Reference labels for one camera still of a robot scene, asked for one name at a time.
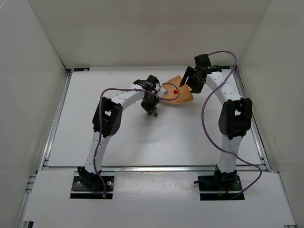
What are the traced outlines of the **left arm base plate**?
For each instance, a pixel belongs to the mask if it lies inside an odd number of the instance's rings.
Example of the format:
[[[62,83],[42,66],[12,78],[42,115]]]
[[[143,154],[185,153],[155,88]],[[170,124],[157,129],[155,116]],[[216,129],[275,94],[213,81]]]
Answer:
[[[97,177],[97,180],[93,184],[88,184],[79,175],[75,175],[73,178],[70,198],[71,199],[99,199],[110,200],[113,198],[114,192],[114,179],[115,176],[102,176],[106,194],[104,195],[104,186],[101,180]]]

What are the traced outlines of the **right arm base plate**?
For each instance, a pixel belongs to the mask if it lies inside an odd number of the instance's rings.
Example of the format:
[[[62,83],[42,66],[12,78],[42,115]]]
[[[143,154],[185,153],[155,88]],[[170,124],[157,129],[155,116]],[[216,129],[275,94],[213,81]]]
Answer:
[[[199,187],[200,201],[245,200],[240,177],[228,184],[218,185],[214,176],[198,176],[194,184]]]

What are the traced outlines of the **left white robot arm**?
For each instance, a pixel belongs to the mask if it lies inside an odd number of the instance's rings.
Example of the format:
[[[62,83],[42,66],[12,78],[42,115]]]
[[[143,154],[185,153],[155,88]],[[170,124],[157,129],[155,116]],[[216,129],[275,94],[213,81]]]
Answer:
[[[104,179],[100,177],[102,159],[109,140],[120,128],[123,111],[138,100],[142,100],[143,109],[147,114],[152,114],[160,101],[154,94],[159,92],[164,92],[159,80],[149,76],[146,80],[134,81],[128,91],[123,91],[112,98],[103,96],[99,101],[92,120],[94,133],[89,154],[84,165],[77,168],[81,182],[88,190],[95,191],[105,186]]]

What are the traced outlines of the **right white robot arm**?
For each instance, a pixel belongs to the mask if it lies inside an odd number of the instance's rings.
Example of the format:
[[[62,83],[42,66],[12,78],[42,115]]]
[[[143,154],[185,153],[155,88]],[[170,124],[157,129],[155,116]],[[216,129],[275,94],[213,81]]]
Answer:
[[[237,180],[236,161],[241,141],[251,127],[252,101],[231,87],[218,66],[187,67],[180,83],[183,85],[190,87],[192,93],[200,93],[207,85],[222,105],[218,120],[222,151],[211,183],[219,189],[229,188]]]

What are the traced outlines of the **cherry sprig with leaves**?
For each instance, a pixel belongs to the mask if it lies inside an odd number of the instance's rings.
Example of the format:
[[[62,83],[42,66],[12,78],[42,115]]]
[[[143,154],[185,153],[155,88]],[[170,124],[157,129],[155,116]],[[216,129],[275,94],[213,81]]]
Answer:
[[[158,117],[158,113],[157,113],[157,107],[154,107],[154,109],[153,110],[151,110],[151,111],[149,111],[148,113],[147,113],[147,115],[148,116],[154,116],[154,117]]]

